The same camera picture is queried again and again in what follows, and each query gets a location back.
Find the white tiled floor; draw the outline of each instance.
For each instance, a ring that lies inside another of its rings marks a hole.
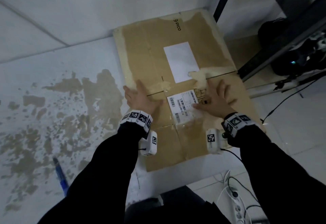
[[[273,93],[254,98],[252,101],[260,117],[264,119],[283,99],[296,91]],[[302,91],[301,95],[302,97],[299,94],[290,97],[266,119],[267,135],[272,142],[299,162],[312,177],[326,184],[326,77]],[[244,166],[231,170],[230,174],[253,192]],[[190,184],[189,187],[204,200],[216,202],[224,188],[223,178],[224,175],[218,174]],[[256,204],[239,183],[234,180],[232,184],[238,188],[247,206]],[[231,202],[225,192],[218,202],[218,207],[234,223],[230,212]],[[253,219],[264,217],[260,208],[251,208],[249,214]]]

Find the black pants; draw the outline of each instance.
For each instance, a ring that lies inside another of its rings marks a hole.
[[[199,209],[199,207],[205,204],[205,201],[189,189],[187,186],[170,190],[161,194],[163,204],[172,208],[178,208],[182,206],[189,210]],[[141,215],[151,209],[160,207],[161,203],[157,198],[149,198],[133,205],[129,206],[125,211],[124,222],[129,222],[136,215]]]

